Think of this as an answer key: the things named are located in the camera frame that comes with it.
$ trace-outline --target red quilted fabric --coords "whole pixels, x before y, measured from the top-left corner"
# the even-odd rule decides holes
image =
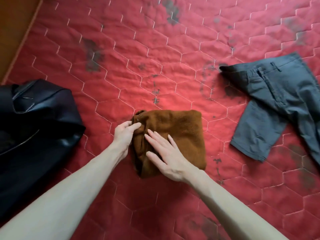
[[[320,0],[45,0],[8,83],[42,78],[73,92],[87,129],[54,183],[136,111],[195,109],[210,177],[290,240],[319,239],[320,177],[299,137],[288,127],[262,164],[229,146],[249,97],[218,71],[297,51],[319,79],[319,10]],[[141,180],[127,158],[72,239],[229,237],[192,189]]]

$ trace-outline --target brown wooden surface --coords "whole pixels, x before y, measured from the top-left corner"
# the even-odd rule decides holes
[[[0,82],[10,69],[40,0],[0,0]]]

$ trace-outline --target waistband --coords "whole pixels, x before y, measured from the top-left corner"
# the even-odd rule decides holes
[[[281,71],[281,66],[294,61],[296,59],[301,59],[300,55],[296,52],[285,56],[279,56],[275,58],[267,58],[263,60],[258,60],[250,63],[240,63],[230,66],[221,66],[219,69],[228,77],[247,79],[255,76],[259,76],[259,72],[267,73],[278,69]]]

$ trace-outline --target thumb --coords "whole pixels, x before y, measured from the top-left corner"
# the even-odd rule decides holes
[[[146,156],[149,158],[150,161],[153,162],[153,164],[162,171],[167,166],[156,154],[153,152],[146,152]]]
[[[139,129],[142,124],[140,122],[134,123],[133,125],[128,126],[127,128],[133,133],[136,129]]]

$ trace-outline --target jacket zipper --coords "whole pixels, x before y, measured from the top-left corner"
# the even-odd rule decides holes
[[[30,136],[28,139],[26,139],[24,142],[22,142],[22,143],[20,143],[20,144],[18,144],[18,145],[16,145],[16,146],[14,146],[13,148],[10,148],[9,150],[1,153],[0,156],[3,155],[3,154],[5,154],[5,153],[7,153],[7,152],[10,152],[10,151],[12,151],[13,149],[16,149],[17,147],[19,147],[19,146],[25,144],[26,142],[30,141],[38,132],[39,132],[39,129],[38,129],[32,136]]]

